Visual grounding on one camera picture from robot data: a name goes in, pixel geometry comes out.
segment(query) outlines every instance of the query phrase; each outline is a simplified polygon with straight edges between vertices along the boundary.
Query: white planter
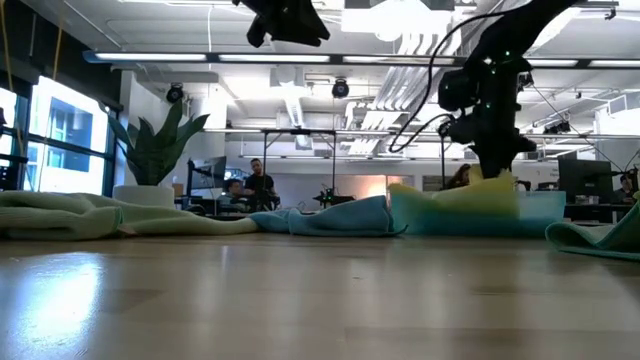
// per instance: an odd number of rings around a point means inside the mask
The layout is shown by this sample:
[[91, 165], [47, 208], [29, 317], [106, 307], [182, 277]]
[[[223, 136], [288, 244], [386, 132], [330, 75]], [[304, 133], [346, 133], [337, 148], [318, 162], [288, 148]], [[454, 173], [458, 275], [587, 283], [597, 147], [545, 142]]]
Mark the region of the white planter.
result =
[[113, 198], [135, 205], [161, 206], [174, 209], [173, 188], [162, 186], [117, 185], [113, 187]]

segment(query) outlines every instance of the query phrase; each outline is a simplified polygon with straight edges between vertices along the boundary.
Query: person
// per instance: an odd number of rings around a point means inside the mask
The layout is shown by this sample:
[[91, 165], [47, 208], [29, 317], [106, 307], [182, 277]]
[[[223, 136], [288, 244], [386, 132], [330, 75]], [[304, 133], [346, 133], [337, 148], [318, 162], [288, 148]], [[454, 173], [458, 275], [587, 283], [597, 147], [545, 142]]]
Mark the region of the person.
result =
[[251, 160], [251, 170], [253, 170], [253, 174], [244, 182], [244, 193], [247, 195], [256, 195], [266, 192], [271, 196], [276, 196], [273, 178], [264, 173], [260, 159]]
[[247, 212], [249, 206], [241, 202], [233, 202], [240, 199], [244, 193], [242, 192], [242, 181], [238, 179], [229, 179], [225, 182], [224, 193], [218, 197], [218, 202], [230, 208], [234, 208], [240, 212]]
[[471, 170], [471, 165], [469, 164], [460, 166], [455, 175], [453, 175], [453, 177], [447, 182], [445, 190], [456, 189], [469, 185], [469, 170]]
[[616, 190], [616, 199], [619, 203], [632, 204], [633, 198], [633, 182], [628, 175], [620, 176], [620, 189]]

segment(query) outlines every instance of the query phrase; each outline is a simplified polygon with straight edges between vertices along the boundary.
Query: woman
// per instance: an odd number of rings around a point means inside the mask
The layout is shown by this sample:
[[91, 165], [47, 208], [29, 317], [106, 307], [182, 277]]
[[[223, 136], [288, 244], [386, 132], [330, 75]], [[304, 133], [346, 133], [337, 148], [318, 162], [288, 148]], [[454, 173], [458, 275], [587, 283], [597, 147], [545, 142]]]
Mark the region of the woman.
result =
[[464, 187], [469, 185], [469, 170], [471, 169], [471, 165], [464, 164], [460, 166], [458, 171], [456, 171], [455, 175], [447, 182], [447, 186], [445, 190], [456, 189], [459, 187]]

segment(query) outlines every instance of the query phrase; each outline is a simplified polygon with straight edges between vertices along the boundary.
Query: security camera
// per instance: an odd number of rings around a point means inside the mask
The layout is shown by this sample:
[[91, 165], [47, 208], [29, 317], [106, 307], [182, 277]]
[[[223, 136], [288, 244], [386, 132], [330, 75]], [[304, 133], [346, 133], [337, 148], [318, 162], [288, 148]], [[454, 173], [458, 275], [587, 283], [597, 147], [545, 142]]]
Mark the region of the security camera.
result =
[[336, 79], [336, 83], [333, 84], [331, 94], [336, 99], [342, 99], [349, 96], [349, 85], [347, 85], [347, 80], [344, 78]]
[[184, 98], [184, 91], [182, 91], [182, 84], [173, 83], [171, 89], [167, 92], [167, 101], [175, 104]]

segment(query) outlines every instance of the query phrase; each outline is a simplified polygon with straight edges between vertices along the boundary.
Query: potted plant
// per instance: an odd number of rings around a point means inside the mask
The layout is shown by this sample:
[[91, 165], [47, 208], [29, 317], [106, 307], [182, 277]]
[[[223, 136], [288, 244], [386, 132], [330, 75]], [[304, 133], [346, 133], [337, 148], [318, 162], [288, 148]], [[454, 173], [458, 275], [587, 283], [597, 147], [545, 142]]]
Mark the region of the potted plant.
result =
[[113, 189], [113, 198], [150, 206], [174, 207], [172, 188], [158, 186], [173, 170], [182, 155], [184, 147], [195, 133], [202, 130], [209, 115], [202, 115], [180, 126], [182, 119], [182, 102], [171, 106], [167, 119], [158, 133], [151, 124], [140, 118], [140, 128], [129, 124], [125, 128], [114, 118], [109, 118], [109, 125], [117, 140], [126, 145], [120, 147], [127, 158], [129, 169], [136, 178], [137, 186], [117, 185]]

